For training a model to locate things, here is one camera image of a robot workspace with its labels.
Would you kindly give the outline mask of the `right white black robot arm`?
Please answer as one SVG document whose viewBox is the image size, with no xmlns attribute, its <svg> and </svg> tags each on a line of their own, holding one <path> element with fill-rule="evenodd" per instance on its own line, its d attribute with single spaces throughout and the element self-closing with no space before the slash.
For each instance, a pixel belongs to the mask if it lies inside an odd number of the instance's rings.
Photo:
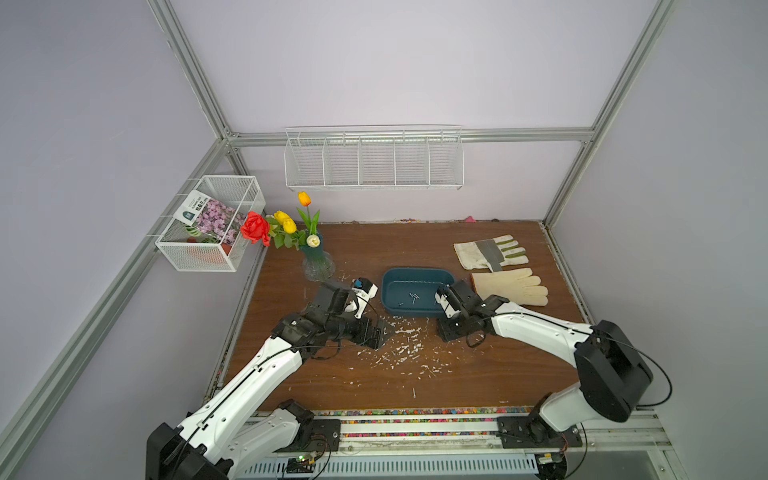
<svg viewBox="0 0 768 480">
<path fill-rule="evenodd" d="M 622 329 L 610 321 L 596 325 L 557 319 L 490 295 L 481 298 L 465 281 L 437 288 L 441 307 L 438 335 L 445 341 L 475 334 L 523 342 L 573 367 L 578 381 L 542 398 L 507 433 L 536 445 L 584 421 L 627 421 L 653 382 L 651 368 Z"/>
</svg>

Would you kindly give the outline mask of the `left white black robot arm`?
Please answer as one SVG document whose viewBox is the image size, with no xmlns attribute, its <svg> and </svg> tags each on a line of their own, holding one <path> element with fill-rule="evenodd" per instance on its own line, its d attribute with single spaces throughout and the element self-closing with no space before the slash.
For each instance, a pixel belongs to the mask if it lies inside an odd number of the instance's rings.
<svg viewBox="0 0 768 480">
<path fill-rule="evenodd" d="M 328 342 L 349 341 L 379 349 L 388 323 L 373 321 L 365 310 L 377 286 L 367 278 L 345 286 L 326 281 L 301 312 L 284 316 L 252 360 L 197 411 L 178 426 L 166 423 L 148 437 L 148 479 L 235 479 L 263 457 L 308 443 L 313 414 L 294 401 L 282 403 L 265 419 L 246 423 L 289 376 Z"/>
</svg>

